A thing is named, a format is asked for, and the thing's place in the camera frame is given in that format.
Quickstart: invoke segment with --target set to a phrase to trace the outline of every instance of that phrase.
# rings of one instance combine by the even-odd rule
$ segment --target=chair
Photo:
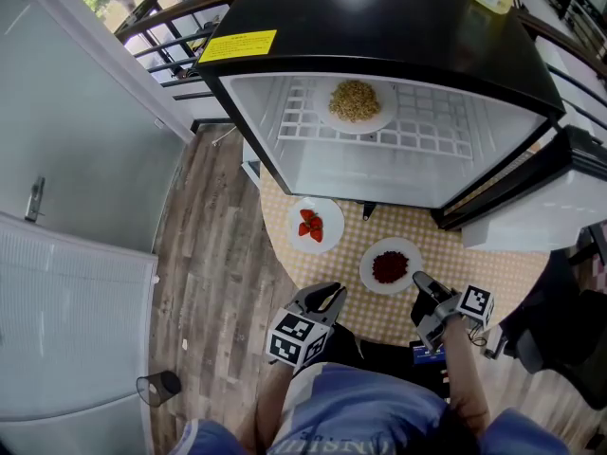
[[[488,358],[518,358],[530,372],[550,369],[595,410],[607,407],[607,295],[579,291],[564,250],[553,251],[532,291],[501,323]]]

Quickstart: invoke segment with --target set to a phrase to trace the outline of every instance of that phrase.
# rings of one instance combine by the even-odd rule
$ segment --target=refrigerator
[[[559,126],[561,97],[515,12],[472,0],[237,0],[197,69],[287,194],[357,201],[371,221],[375,205],[429,209],[439,228],[476,226],[468,246],[489,249],[550,250],[563,228],[607,217],[594,204],[606,151]],[[378,128],[353,133],[328,116],[348,81],[390,109]],[[544,188],[559,200],[529,203]],[[491,215],[524,199],[550,216],[543,239],[484,241]]]

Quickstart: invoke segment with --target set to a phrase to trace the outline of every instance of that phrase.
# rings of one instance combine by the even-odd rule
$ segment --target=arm
[[[274,364],[269,376],[263,382],[257,402],[236,431],[236,438],[251,455],[257,453],[256,439],[258,444],[263,444],[265,449],[270,448],[274,442],[283,412],[286,392],[292,377],[293,368],[291,366],[282,362]]]
[[[489,408],[476,372],[464,321],[460,316],[449,318],[443,344],[447,357],[451,408],[479,437],[489,425]]]

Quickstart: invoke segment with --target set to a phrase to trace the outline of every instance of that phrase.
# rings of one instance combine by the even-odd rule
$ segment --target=wire rack
[[[470,117],[463,95],[394,83],[398,93],[395,119],[379,131],[350,135],[324,125],[314,111],[312,98],[319,79],[291,78],[279,140],[351,143],[472,160]]]

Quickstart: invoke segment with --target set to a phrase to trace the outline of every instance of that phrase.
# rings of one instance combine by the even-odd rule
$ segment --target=black refrigerator door
[[[489,184],[455,206],[432,211],[436,224],[460,229],[538,190],[571,170],[607,181],[607,148],[585,130],[568,125],[535,154],[521,155]]]

